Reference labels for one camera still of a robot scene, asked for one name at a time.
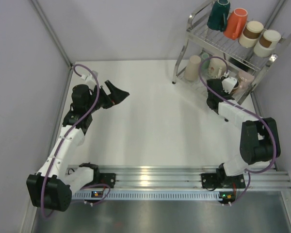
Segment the beige tumbler cup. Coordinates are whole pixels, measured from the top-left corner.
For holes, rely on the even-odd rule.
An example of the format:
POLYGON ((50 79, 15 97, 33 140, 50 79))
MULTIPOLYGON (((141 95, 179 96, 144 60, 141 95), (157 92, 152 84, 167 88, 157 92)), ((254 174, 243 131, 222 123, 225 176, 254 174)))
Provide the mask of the beige tumbler cup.
POLYGON ((192 55, 184 71, 184 78, 188 81, 195 81, 198 78, 199 65, 201 58, 198 55, 192 55))

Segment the light teal mug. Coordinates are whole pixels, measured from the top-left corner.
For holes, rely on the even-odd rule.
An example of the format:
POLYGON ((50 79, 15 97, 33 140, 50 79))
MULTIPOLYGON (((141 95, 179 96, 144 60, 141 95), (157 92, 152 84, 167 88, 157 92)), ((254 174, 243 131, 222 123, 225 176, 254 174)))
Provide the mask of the light teal mug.
POLYGON ((202 62, 201 70, 205 71, 208 69, 209 64, 210 64, 210 60, 209 60, 210 55, 204 52, 200 55, 200 57, 201 57, 201 62, 202 62))

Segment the green interior floral mug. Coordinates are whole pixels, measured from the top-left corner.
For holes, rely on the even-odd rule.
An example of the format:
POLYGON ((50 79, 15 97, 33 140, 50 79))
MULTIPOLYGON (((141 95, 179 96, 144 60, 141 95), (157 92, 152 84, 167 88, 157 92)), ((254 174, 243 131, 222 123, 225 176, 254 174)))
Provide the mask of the green interior floral mug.
POLYGON ((221 78, 227 71, 224 60, 212 57, 208 66, 208 75, 212 78, 221 78))

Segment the dark teal mug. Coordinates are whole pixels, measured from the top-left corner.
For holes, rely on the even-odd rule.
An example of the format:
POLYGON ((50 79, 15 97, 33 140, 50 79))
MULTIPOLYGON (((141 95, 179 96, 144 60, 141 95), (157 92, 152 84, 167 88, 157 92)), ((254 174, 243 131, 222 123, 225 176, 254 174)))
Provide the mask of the dark teal mug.
POLYGON ((227 17, 230 10, 230 1, 217 0, 211 10, 207 26, 211 30, 224 32, 227 28, 227 17))

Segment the pink purple mug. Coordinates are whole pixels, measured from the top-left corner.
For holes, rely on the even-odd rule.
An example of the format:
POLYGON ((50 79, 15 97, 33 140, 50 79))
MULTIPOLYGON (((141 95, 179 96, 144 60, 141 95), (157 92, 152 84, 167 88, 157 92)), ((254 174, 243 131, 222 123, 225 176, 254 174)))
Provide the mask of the pink purple mug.
POLYGON ((238 81, 239 81, 239 87, 237 89, 237 92, 244 91, 255 79, 255 76, 252 74, 245 72, 243 70, 240 70, 237 75, 238 81))

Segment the orange mug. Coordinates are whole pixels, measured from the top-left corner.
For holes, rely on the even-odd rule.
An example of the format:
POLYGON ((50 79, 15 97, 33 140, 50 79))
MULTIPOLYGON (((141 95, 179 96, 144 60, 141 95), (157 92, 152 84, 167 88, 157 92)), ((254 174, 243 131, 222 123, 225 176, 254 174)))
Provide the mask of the orange mug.
POLYGON ((236 40, 242 34, 248 17, 247 10, 243 8, 235 8, 227 20, 227 27, 224 36, 236 40))

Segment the small brown white cup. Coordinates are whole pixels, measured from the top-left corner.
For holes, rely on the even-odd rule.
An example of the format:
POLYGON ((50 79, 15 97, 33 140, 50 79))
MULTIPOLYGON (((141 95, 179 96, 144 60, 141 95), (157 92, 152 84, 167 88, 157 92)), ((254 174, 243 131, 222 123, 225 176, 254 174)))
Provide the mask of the small brown white cup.
POLYGON ((264 25, 261 22, 249 21, 239 38, 239 44, 245 48, 254 47, 263 29, 264 25))

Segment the steel lined paper cup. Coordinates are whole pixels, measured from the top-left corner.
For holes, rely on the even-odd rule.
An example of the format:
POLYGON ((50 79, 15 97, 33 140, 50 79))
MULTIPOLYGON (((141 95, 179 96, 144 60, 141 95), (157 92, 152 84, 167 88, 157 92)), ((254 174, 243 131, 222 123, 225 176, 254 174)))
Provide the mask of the steel lined paper cup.
POLYGON ((254 46, 254 54, 258 57, 268 57, 275 50, 281 34, 276 30, 266 30, 254 46))

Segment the red skull mug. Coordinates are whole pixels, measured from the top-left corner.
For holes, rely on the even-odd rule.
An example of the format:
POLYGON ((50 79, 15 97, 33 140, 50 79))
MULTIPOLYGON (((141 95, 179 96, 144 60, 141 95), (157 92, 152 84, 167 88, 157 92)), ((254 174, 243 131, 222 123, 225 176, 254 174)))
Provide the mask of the red skull mug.
POLYGON ((234 87, 232 88, 231 92, 230 92, 230 96, 232 97, 234 94, 237 93, 238 89, 239 89, 240 83, 239 81, 236 82, 236 84, 234 85, 234 87))

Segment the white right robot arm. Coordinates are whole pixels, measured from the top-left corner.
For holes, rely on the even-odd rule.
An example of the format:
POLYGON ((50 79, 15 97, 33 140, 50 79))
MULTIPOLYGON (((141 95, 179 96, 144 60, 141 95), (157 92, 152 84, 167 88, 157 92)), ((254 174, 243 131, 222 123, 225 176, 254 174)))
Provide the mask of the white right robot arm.
POLYGON ((243 173, 252 173, 251 165, 259 162, 269 162, 255 174, 269 170, 281 154, 277 123, 275 119, 262 118, 256 113, 241 107, 224 90, 222 80, 209 79, 202 81, 208 91, 206 103, 208 107, 223 119, 232 123, 240 130, 239 152, 216 169, 217 179, 215 188, 237 187, 246 189, 241 183, 243 173))

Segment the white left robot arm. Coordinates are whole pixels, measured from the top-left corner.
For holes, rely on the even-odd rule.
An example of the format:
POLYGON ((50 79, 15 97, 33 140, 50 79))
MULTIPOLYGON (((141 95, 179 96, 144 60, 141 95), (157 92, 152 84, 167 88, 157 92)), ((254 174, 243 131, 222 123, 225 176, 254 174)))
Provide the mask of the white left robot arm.
POLYGON ((129 92, 105 81, 110 93, 103 87, 91 89, 79 84, 72 89, 72 103, 60 130, 60 135, 43 166, 26 180, 32 205, 41 209, 64 212, 68 209, 72 196, 83 187, 103 187, 97 165, 82 163, 72 174, 67 174, 71 158, 76 148, 85 140, 92 123, 92 113, 99 109, 109 109, 120 104, 129 92))

